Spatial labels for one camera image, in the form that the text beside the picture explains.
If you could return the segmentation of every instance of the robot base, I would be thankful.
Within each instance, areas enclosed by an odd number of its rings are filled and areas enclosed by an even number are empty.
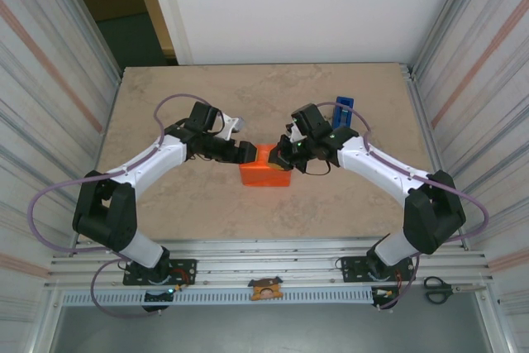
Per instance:
[[[395,266],[388,267],[382,276],[373,274],[366,256],[344,256],[340,258],[340,263],[344,283],[397,282],[398,273],[401,281],[409,281],[413,273],[411,258],[405,258]]]

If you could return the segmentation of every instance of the doorway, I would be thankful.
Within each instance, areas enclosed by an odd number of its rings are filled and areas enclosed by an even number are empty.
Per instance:
[[[157,0],[83,1],[122,71],[178,64]]]

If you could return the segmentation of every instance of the white wall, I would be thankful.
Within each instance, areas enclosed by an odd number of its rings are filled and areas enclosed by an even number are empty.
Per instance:
[[[410,62],[445,0],[160,0],[181,64]]]

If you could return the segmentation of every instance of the corrugated metal wall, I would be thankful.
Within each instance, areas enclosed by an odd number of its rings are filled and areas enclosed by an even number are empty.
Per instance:
[[[529,0],[462,0],[418,86],[444,166],[491,213],[487,254],[518,347],[529,349]],[[465,205],[469,224],[482,216]]]
[[[30,198],[91,170],[119,70],[77,0],[0,0],[0,351],[25,345],[52,252],[26,225]],[[36,207],[36,225],[67,246],[77,189]]]

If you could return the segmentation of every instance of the wooden piece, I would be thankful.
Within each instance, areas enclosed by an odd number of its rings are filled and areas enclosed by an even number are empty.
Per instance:
[[[248,287],[254,288],[251,300],[260,301],[263,299],[282,298],[283,293],[279,291],[281,283],[283,283],[283,280],[277,276],[273,279],[251,280],[248,283]]]
[[[158,136],[156,104],[173,93],[206,98],[231,117],[244,117],[237,140],[273,144],[309,103],[355,99],[373,127],[372,142],[393,157],[430,169],[421,133],[398,64],[289,64],[129,68],[126,70],[98,170],[120,165]],[[186,117],[193,100],[178,98],[160,111],[165,125]],[[322,113],[332,116],[332,107]],[[352,128],[364,128],[353,117]],[[308,171],[320,174],[324,162]],[[293,173],[288,188],[248,188],[237,165],[200,159],[171,170],[137,206],[141,230],[154,239],[272,239],[382,236],[403,224],[403,210],[357,174]]]

